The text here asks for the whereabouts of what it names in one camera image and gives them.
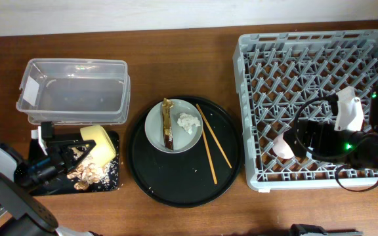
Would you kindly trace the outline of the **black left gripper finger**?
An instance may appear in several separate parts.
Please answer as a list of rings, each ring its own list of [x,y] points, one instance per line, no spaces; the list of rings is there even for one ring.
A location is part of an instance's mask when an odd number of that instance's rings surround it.
[[[89,147],[69,147],[67,149],[67,160],[69,160],[70,164],[67,167],[67,173],[77,169],[82,171],[95,163]]]
[[[55,140],[52,142],[47,142],[47,147],[86,147],[86,148],[94,148],[96,146],[96,143],[94,140]]]

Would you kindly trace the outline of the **food scraps pile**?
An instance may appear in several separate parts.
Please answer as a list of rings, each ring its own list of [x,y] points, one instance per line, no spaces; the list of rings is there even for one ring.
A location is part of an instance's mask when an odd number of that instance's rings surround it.
[[[88,190],[93,184],[107,184],[110,181],[108,172],[110,165],[106,164],[103,167],[95,163],[91,154],[88,154],[82,162],[66,176],[67,179],[73,180],[73,187],[76,190]]]

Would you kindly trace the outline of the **yellow bowl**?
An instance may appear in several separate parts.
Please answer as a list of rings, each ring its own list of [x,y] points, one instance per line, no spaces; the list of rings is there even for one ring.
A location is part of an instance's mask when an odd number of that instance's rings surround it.
[[[115,147],[102,126],[93,125],[80,128],[80,135],[84,141],[95,142],[96,145],[90,154],[96,166],[105,167],[116,156]]]

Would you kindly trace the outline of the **light blue cup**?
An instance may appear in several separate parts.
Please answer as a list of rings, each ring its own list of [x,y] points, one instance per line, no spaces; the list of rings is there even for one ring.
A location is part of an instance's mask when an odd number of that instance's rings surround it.
[[[278,135],[274,139],[272,150],[278,157],[282,159],[291,159],[295,156],[289,144],[284,140],[283,133]]]

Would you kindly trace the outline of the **gold snack wrapper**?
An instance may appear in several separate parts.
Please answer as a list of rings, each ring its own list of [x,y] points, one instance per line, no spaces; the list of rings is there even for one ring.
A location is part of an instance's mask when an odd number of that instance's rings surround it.
[[[171,108],[174,106],[174,103],[164,98],[161,104],[161,114],[162,114],[162,121],[163,121],[163,140],[165,143],[165,147],[170,150],[174,150],[173,147],[173,131],[172,131],[172,124],[171,124]]]

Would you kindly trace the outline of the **grey round plate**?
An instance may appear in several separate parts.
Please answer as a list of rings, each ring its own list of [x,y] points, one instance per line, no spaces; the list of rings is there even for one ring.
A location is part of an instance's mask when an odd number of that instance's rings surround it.
[[[180,100],[171,99],[174,106],[171,108],[171,124],[173,131],[173,147],[174,150],[167,149],[163,140],[163,121],[161,114],[161,104],[157,103],[147,114],[144,130],[148,141],[158,150],[165,153],[182,153],[188,151],[196,145],[200,140],[203,128],[203,119],[198,109],[191,103]],[[188,134],[182,127],[178,126],[177,120],[181,113],[187,113],[197,117],[200,121],[199,127],[193,128],[193,133]]]

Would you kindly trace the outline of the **white tissue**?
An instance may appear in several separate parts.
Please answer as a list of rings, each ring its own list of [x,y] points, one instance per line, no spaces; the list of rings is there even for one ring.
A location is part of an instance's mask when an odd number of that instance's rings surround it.
[[[181,113],[177,120],[177,124],[178,126],[182,127],[188,134],[192,134],[193,128],[200,126],[200,121],[193,115]]]

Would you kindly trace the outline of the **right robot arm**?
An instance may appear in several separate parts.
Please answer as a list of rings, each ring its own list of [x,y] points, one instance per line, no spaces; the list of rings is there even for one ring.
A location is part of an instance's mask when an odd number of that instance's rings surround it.
[[[342,170],[378,171],[378,86],[370,94],[369,124],[371,132],[362,131],[364,111],[352,87],[305,102],[293,119],[293,126],[274,139],[273,152],[284,159],[310,157],[315,161],[337,165]],[[300,114],[314,102],[327,102],[336,116],[335,123],[312,119]]]

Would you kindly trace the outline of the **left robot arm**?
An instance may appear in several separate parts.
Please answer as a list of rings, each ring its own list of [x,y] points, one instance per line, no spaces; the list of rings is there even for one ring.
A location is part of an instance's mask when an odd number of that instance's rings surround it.
[[[75,169],[85,155],[75,159],[72,147],[93,141],[72,142],[47,149],[47,157],[34,165],[10,146],[0,143],[0,235],[90,235],[93,231],[74,231],[60,226],[54,215],[30,193]]]

